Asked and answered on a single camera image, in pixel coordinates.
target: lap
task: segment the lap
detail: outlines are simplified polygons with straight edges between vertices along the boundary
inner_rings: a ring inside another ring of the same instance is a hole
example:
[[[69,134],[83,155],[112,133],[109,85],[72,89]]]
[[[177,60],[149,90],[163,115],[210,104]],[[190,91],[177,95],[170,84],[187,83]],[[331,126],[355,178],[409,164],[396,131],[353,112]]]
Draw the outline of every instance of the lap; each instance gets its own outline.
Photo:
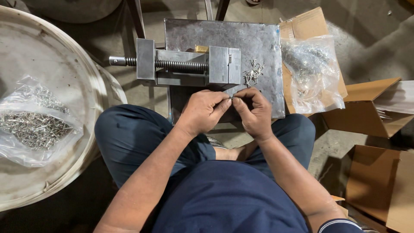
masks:
[[[118,187],[126,182],[172,128],[171,123],[160,114],[130,104],[109,108],[101,114],[95,125],[96,141]],[[291,114],[272,124],[272,130],[282,144],[307,168],[315,140],[313,123],[300,114]],[[207,137],[200,134],[181,153],[171,175],[183,168],[215,158],[214,148]],[[259,147],[246,163],[274,180]]]
[[[172,128],[171,123],[160,114],[130,104],[109,108],[101,114],[95,125],[96,141],[118,187],[126,182]],[[181,153],[171,175],[215,157],[207,137],[200,134]]]

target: plastic bag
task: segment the plastic bag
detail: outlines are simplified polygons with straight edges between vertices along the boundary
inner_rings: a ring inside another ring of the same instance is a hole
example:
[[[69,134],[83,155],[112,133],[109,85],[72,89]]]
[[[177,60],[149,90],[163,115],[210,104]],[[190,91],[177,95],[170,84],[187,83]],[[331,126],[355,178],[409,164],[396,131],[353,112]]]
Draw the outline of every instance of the plastic bag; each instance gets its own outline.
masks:
[[[296,113],[345,108],[338,92],[340,70],[332,36],[281,41],[283,62],[292,72],[291,95]]]
[[[26,167],[43,167],[83,136],[83,124],[36,79],[0,100],[0,155]]]

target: forearm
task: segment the forearm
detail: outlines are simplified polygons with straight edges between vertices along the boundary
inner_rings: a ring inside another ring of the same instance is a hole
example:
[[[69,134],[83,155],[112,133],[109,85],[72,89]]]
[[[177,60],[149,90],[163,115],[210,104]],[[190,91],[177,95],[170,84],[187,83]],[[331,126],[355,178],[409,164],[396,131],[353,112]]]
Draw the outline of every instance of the forearm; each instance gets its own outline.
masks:
[[[258,143],[276,183],[289,195],[304,215],[329,213],[329,215],[334,215],[333,218],[345,217],[326,189],[308,173],[275,136]]]
[[[95,232],[139,232],[164,193],[172,168],[192,140],[174,127],[118,191]]]

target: hand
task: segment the hand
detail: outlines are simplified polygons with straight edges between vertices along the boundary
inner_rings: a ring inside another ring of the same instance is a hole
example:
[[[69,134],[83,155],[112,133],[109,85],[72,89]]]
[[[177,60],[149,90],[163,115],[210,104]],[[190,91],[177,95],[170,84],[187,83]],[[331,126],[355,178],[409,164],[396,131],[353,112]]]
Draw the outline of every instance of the hand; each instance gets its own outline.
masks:
[[[234,108],[240,114],[246,132],[258,142],[273,137],[272,106],[262,93],[254,87],[249,87],[233,96]],[[243,99],[252,102],[254,109],[250,111]]]
[[[202,90],[191,95],[175,127],[191,137],[210,131],[231,105],[230,96],[223,92]]]

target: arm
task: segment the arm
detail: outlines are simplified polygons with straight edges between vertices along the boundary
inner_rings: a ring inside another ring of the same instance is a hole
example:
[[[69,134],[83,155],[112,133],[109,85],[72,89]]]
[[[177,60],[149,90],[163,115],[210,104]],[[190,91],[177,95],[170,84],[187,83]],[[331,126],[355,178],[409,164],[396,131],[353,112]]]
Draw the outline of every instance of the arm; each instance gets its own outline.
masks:
[[[245,130],[260,146],[276,183],[289,195],[307,218],[313,232],[326,221],[345,218],[326,189],[294,158],[274,136],[271,128],[272,106],[255,88],[234,94],[233,105]],[[243,99],[251,99],[249,110]]]
[[[199,133],[211,130],[230,105],[222,92],[193,94],[171,132],[115,195],[94,232],[139,232],[161,199],[181,152]]]

